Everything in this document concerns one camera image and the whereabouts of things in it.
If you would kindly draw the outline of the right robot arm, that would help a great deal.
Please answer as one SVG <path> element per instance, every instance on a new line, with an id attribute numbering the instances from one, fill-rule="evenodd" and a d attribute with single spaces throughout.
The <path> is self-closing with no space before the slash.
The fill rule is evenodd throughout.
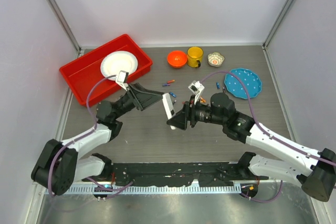
<path id="1" fill-rule="evenodd" d="M 237 166 L 242 179 L 254 175 L 280 179 L 300 187 L 316 200 L 329 201 L 335 187 L 335 152 L 332 150 L 318 151 L 276 134 L 250 116 L 238 112 L 234 102 L 224 93 L 212 95 L 209 104 L 191 97 L 178 112 L 174 112 L 171 104 L 165 108 L 170 127 L 185 130 L 198 122 L 220 125 L 223 133 L 232 140 L 276 157 L 273 160 L 245 153 Z"/>

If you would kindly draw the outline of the white remote control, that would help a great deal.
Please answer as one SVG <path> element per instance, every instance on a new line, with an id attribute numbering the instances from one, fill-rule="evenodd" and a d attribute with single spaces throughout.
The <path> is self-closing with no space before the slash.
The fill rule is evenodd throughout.
<path id="1" fill-rule="evenodd" d="M 168 93 L 162 95 L 162 102 L 165 109 L 167 119 L 171 119 L 175 115 L 174 106 L 171 100 L 171 97 Z"/>

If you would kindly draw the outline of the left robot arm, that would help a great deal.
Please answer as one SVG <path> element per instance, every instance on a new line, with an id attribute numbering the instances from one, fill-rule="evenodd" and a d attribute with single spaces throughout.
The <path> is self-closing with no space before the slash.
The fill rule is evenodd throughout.
<path id="1" fill-rule="evenodd" d="M 31 179 L 48 189 L 51 195 L 64 194 L 72 183 L 95 176 L 105 182 L 112 174 L 111 161 L 102 155 L 83 156 L 99 145 L 116 138 L 122 128 L 118 118 L 133 109 L 143 111 L 161 101 L 163 92 L 130 84 L 115 102 L 103 100 L 97 105 L 96 123 L 85 132 L 63 141 L 49 140 L 31 173 Z"/>

